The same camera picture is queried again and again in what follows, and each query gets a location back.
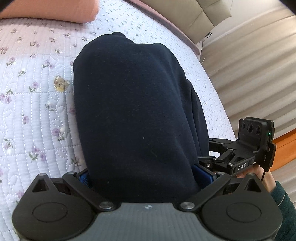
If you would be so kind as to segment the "dark green sleeve forearm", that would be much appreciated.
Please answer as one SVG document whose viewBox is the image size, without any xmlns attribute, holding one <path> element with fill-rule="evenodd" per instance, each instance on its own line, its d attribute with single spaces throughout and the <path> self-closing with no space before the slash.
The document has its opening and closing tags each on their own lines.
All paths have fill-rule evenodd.
<svg viewBox="0 0 296 241">
<path fill-rule="evenodd" d="M 295 206 L 283 186 L 276 181 L 276 187 L 270 193 L 282 214 L 282 225 L 275 240 L 296 240 L 296 214 Z"/>
</svg>

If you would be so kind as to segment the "person's right hand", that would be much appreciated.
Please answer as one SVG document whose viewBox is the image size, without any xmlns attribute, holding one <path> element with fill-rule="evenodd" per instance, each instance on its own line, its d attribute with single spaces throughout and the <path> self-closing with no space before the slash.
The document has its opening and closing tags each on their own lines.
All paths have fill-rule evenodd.
<svg viewBox="0 0 296 241">
<path fill-rule="evenodd" d="M 276 187 L 276 182 L 270 171 L 266 172 L 258 164 L 244 170 L 243 172 L 236 175 L 237 178 L 244 178 L 247 174 L 254 173 L 262 182 L 266 190 L 271 193 Z"/>
</svg>

